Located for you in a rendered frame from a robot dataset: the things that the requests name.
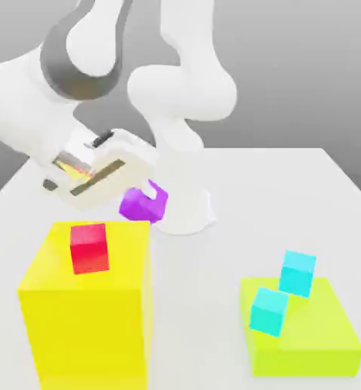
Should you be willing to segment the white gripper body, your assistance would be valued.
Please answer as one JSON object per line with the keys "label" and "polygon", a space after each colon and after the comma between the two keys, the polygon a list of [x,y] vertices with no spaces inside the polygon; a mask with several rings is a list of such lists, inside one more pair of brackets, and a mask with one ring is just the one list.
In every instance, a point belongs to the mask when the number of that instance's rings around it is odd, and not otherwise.
{"label": "white gripper body", "polygon": [[56,194],[78,209],[95,208],[131,187],[143,188],[157,160],[154,146],[125,129],[101,136],[78,129],[56,158],[62,173]]}

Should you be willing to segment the small purple cube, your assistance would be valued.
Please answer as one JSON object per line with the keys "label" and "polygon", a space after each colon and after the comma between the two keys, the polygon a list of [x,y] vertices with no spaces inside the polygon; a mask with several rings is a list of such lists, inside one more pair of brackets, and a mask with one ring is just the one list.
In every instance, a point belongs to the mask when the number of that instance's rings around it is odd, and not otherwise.
{"label": "small purple cube", "polygon": [[168,193],[151,180],[149,184],[156,190],[156,198],[151,199],[139,188],[131,187],[125,192],[120,203],[120,215],[128,220],[149,221],[151,224],[162,220],[167,206]]}

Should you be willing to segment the small red cube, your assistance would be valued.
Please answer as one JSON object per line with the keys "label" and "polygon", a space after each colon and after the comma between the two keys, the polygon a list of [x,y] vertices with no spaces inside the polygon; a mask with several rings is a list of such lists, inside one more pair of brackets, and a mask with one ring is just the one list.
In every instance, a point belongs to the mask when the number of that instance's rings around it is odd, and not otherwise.
{"label": "small red cube", "polygon": [[75,275],[109,270],[104,223],[72,226],[69,247]]}

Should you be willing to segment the small cyan cube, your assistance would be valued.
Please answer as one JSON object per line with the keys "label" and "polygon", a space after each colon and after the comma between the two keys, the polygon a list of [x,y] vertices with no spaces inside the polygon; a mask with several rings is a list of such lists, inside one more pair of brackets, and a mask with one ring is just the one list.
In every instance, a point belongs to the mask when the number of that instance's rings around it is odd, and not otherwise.
{"label": "small cyan cube", "polygon": [[280,337],[288,305],[287,293],[260,287],[251,305],[250,329]]}
{"label": "small cyan cube", "polygon": [[316,256],[286,251],[281,268],[279,290],[309,298],[315,272]]}

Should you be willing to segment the large yellow box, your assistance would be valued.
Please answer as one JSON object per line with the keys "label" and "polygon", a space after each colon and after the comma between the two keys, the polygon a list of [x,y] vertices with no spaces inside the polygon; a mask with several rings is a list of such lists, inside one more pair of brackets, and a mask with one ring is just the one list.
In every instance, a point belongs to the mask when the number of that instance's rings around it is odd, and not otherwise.
{"label": "large yellow box", "polygon": [[109,270],[81,275],[71,226],[52,225],[18,286],[40,390],[148,390],[151,226],[108,222]]}

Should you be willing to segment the large lime box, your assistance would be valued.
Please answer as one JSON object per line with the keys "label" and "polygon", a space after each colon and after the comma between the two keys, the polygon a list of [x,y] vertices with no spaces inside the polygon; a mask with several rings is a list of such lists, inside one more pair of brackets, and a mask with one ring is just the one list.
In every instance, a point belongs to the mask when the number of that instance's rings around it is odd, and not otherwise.
{"label": "large lime box", "polygon": [[310,297],[290,296],[279,337],[250,329],[259,288],[276,291],[277,277],[243,277],[240,309],[251,372],[256,377],[354,377],[361,342],[326,277],[313,279]]}

